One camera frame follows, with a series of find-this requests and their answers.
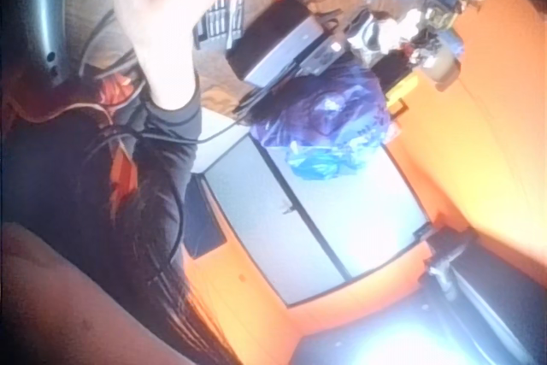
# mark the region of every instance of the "brown surface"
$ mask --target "brown surface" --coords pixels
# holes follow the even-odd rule
[[[245,25],[248,26],[271,1],[245,0]],[[371,8],[384,10],[398,17],[402,10],[408,8],[409,4],[411,4],[409,1],[403,0],[376,0]],[[309,4],[313,11],[327,12],[338,8],[342,9],[344,14],[340,17],[340,27],[344,27],[344,22],[362,6],[364,6],[362,0],[320,0]],[[79,57],[82,45],[91,29],[111,7],[112,0],[67,0],[67,36],[70,54],[75,61]],[[92,54],[92,58],[97,65],[103,66],[120,56],[128,47],[130,47],[129,43],[120,28],[113,25],[97,45],[97,52]],[[204,91],[217,86],[217,89],[224,90],[239,99],[250,90],[249,85],[240,82],[235,77],[222,53],[197,51],[195,62]]]

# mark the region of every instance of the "blue plastic bag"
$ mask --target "blue plastic bag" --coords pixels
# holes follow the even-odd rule
[[[264,104],[250,132],[264,147],[283,148],[306,180],[354,174],[387,133],[390,116],[373,72],[344,58],[321,76],[292,79]]]

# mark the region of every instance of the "black sleeve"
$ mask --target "black sleeve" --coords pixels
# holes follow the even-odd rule
[[[182,109],[167,111],[155,106],[150,100],[144,102],[144,109],[144,129],[147,132],[191,139],[198,139],[201,133],[202,112],[198,89]],[[147,191],[142,193],[143,198],[148,198],[144,204],[146,213],[158,232],[165,235],[165,241],[163,238],[158,240],[164,243],[162,248],[166,254],[173,248],[180,226],[179,208],[171,184],[174,183],[177,195],[184,202],[196,151],[196,144],[147,138],[137,143],[133,153],[138,168],[139,189]]]

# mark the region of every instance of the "dark hair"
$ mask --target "dark hair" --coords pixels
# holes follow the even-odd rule
[[[242,362],[215,319],[177,267],[180,258],[150,281],[171,246],[165,244],[165,229],[158,226],[153,211],[162,201],[154,190],[155,178],[139,183],[138,190],[124,201],[112,230],[118,250],[115,254],[132,292],[134,306],[126,308],[158,338],[197,365],[239,365]]]

